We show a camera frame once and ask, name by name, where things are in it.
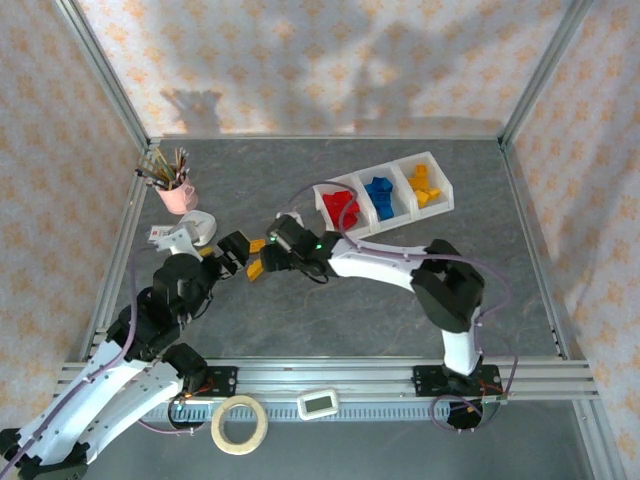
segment masking tape roll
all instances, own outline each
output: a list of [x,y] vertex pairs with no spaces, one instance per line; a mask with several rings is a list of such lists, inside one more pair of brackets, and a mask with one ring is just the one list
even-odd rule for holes
[[[231,443],[224,433],[224,419],[226,414],[235,407],[249,407],[258,419],[256,431],[253,432],[251,438],[244,443]],[[235,395],[222,402],[213,414],[211,436],[213,437],[214,443],[224,453],[230,455],[246,455],[260,446],[264,437],[267,436],[267,425],[267,414],[264,408],[262,408],[262,405],[246,395]]]

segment pink cup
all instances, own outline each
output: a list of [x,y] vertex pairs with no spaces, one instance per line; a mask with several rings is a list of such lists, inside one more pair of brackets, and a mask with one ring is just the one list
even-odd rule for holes
[[156,192],[167,206],[167,210],[175,215],[184,215],[198,205],[196,189],[191,185],[189,177],[185,178],[182,185],[171,190],[161,190],[156,187]]

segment small white box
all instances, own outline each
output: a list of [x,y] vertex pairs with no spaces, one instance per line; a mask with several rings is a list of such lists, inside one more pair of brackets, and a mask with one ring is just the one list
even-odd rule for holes
[[[440,196],[429,202],[424,208],[418,208],[418,200],[407,180],[407,178],[413,177],[414,168],[418,164],[427,166],[429,187],[440,189]],[[393,218],[381,221],[378,217],[378,212],[364,188],[366,184],[371,183],[373,177],[386,177],[393,183],[391,192]],[[360,213],[357,215],[358,223],[350,230],[347,230],[349,236],[353,238],[368,237],[369,235],[407,225],[423,218],[448,212],[454,208],[453,186],[445,177],[430,152],[419,153],[411,157],[357,170],[341,177],[332,178],[330,181],[344,183],[358,192],[358,198],[356,199],[360,206]],[[317,185],[313,187],[313,190],[316,210],[322,214],[326,229],[337,231],[338,227],[333,225],[327,207],[322,200],[322,195],[332,194],[343,189],[334,185]]]

